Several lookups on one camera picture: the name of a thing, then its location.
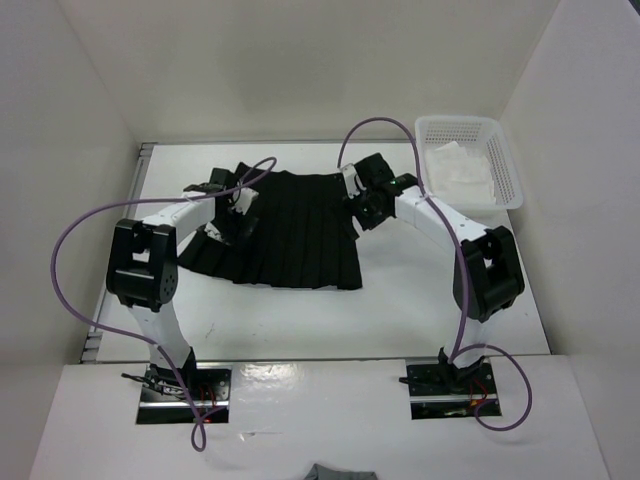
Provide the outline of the black pleated skirt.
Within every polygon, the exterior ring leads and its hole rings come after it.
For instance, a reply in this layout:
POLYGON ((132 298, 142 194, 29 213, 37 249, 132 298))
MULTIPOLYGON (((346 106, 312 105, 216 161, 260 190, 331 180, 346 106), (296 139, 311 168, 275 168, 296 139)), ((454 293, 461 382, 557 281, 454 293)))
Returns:
POLYGON ((291 289, 362 287, 356 241, 342 227, 352 217, 343 176, 270 172, 252 185, 248 215, 259 223, 246 244, 226 245, 203 226, 178 257, 181 267, 235 284, 291 289))

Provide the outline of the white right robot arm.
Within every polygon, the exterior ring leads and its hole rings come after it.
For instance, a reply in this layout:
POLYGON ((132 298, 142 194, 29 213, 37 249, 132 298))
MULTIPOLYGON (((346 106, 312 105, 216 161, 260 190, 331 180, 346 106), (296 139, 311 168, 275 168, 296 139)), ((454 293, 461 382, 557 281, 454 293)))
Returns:
POLYGON ((453 255, 452 294, 460 310, 454 339, 442 347, 437 380, 459 393, 477 374, 490 318, 508 308, 525 287, 512 232, 471 220, 437 199, 422 179, 395 175, 381 154, 339 168, 345 206, 363 230, 400 220, 453 255))

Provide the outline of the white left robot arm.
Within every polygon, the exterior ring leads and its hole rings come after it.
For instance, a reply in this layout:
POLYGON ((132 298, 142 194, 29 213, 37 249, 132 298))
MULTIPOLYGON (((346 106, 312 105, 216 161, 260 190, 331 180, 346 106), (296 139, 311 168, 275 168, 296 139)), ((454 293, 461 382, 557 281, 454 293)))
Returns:
POLYGON ((193 348, 180 329, 173 297, 178 287, 178 246, 200 232, 223 245, 247 243, 257 218, 249 210, 259 193, 229 170, 191 184, 182 196, 142 219, 117 222, 106 286, 150 341, 150 367, 141 380, 155 391, 184 400, 198 390, 193 348))

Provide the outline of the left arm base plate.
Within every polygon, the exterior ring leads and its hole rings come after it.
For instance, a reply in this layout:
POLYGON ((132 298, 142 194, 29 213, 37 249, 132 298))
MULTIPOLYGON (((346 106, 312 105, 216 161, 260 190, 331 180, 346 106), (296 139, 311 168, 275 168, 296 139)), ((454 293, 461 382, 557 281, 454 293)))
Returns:
MULTIPOLYGON (((232 370, 216 364, 197 365, 185 380, 199 415, 206 423, 227 423, 232 370)), ((174 377, 162 377, 148 367, 132 379, 141 384, 136 423, 138 425, 192 424, 195 417, 174 377)))

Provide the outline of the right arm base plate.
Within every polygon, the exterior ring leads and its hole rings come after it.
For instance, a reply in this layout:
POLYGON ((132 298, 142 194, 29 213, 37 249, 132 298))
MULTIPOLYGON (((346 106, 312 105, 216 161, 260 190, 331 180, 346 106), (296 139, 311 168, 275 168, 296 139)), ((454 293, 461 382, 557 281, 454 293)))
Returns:
POLYGON ((445 361, 430 359, 406 363, 399 382, 408 388, 413 420, 500 417, 497 387, 491 364, 481 359, 457 369, 445 361))

